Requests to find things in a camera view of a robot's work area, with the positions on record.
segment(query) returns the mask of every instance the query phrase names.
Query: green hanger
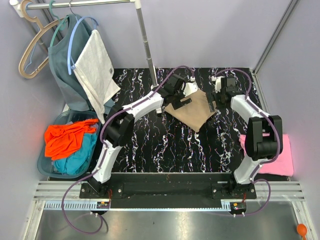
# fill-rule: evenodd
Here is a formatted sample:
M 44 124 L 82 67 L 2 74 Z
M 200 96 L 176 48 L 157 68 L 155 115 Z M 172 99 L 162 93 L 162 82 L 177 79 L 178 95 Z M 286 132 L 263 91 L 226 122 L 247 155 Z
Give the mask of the green hanger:
M 60 21 L 59 25 L 56 27 L 56 29 L 55 29 L 55 31 L 53 33 L 53 36 L 51 38 L 50 47 L 52 47 L 54 45 L 54 41 L 55 41 L 55 38 L 57 36 L 57 33 L 58 33 L 59 29 L 61 28 L 62 25 L 64 25 L 64 26 L 66 25 L 65 23 L 66 23 L 68 18 L 69 18 L 69 15 L 65 16 L 64 19 L 62 21 Z
M 60 24 L 61 24 L 61 23 L 63 24 L 62 27 L 60 26 L 60 24 L 59 24 L 60 28 L 58 27 L 58 29 L 60 29 L 60 31 L 63 31 L 63 30 L 65 29 L 65 27 L 66 27 L 65 20 L 63 19 L 63 21 L 60 21 L 60 17 L 58 17 L 57 15 L 55 15 L 54 12 L 52 11 L 52 4 L 55 3 L 55 2 L 56 2 L 55 0 L 51 0 L 51 1 L 50 1 L 50 3 L 49 3 L 49 11 L 50 11 L 50 13 L 51 13 L 52 16 L 54 16 L 56 19 L 58 19 L 58 21 L 59 21 Z

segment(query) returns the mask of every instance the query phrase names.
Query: gray wall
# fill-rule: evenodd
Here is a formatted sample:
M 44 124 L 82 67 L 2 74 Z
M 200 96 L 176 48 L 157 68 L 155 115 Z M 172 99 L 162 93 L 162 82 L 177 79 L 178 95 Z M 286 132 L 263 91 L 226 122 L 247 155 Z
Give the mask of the gray wall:
M 282 117 L 289 134 L 294 176 L 316 228 L 320 226 L 319 9 L 319 0 L 300 1 L 258 73 L 270 112 Z
M 156 67 L 185 64 L 203 68 L 253 68 L 290 0 L 141 2 Z M 132 3 L 74 7 L 73 11 L 97 19 L 115 68 L 148 67 Z M 54 12 L 64 17 L 70 10 L 59 8 Z
M 43 177 L 37 159 L 44 132 L 62 111 L 64 100 L 48 67 L 33 79 L 20 76 L 18 63 L 33 36 L 9 1 L 0 1 L 0 16 L 0 238 L 18 240 Z M 36 51 L 34 62 L 43 57 Z

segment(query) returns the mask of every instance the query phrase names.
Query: pink cloth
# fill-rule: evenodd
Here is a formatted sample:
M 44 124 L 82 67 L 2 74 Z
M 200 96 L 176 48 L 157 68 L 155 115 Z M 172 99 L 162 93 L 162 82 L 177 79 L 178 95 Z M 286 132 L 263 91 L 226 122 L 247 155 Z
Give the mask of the pink cloth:
M 276 161 L 264 164 L 259 170 L 260 174 L 276 174 L 290 177 L 294 174 L 289 136 L 287 134 L 283 134 L 282 139 L 282 153 L 279 155 Z M 239 141 L 244 152 L 246 152 L 245 140 L 246 135 L 240 135 Z

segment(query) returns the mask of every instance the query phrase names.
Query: laundry basket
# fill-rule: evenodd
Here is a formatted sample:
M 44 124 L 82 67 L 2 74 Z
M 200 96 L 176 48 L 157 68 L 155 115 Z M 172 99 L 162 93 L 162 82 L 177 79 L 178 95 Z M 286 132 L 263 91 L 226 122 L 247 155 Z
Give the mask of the laundry basket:
M 96 118 L 97 118 L 97 114 L 94 111 L 69 110 L 69 111 L 65 111 L 62 114 L 60 114 L 57 117 L 57 119 L 54 121 L 53 124 L 54 125 L 65 125 L 70 122 L 75 123 L 75 122 L 84 121 L 87 119 L 96 119 Z M 99 140 L 98 134 L 100 131 L 100 127 L 101 127 L 101 123 L 99 122 L 98 128 L 96 130 L 98 140 Z M 94 153 L 94 151 L 92 150 L 91 156 L 89 156 L 88 164 L 83 169 L 82 172 L 79 172 L 74 175 L 69 175 L 69 174 L 60 173 L 57 171 L 57 169 L 53 165 L 53 161 L 51 160 L 51 157 L 45 157 L 45 148 L 46 148 L 46 144 L 44 143 L 42 151 L 41 151 L 40 156 L 38 158 L 37 168 L 41 174 L 52 177 L 52 178 L 59 178 L 59 179 L 74 179 L 74 178 L 77 178 L 77 177 L 81 176 L 82 174 L 84 174 L 90 166 L 91 158 Z

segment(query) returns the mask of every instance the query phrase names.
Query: black and white marble pattern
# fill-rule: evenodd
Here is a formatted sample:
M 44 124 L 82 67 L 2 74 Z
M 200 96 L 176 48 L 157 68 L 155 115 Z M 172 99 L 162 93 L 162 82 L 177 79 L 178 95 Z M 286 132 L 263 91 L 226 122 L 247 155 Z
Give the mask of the black and white marble pattern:
M 195 68 L 195 79 L 201 90 L 211 92 L 215 84 L 211 77 L 224 68 Z M 165 79 L 171 68 L 156 70 L 158 82 Z M 247 68 L 241 68 L 250 76 Z M 175 73 L 188 77 L 187 69 Z M 224 76 L 235 76 L 238 87 L 245 91 L 249 82 L 241 73 L 228 71 Z M 137 101 L 151 89 L 150 72 L 147 68 L 115 69 L 114 81 L 119 91 L 113 100 L 121 105 Z M 251 100 L 260 105 L 255 85 L 250 92 Z M 157 117 L 155 111 L 139 119 L 134 126 L 132 142 L 123 147 L 113 166 L 113 172 L 161 173 L 161 172 L 230 172 L 243 158 L 239 143 L 240 134 L 247 126 L 231 109 L 218 110 L 194 132 L 188 126 L 164 112 Z

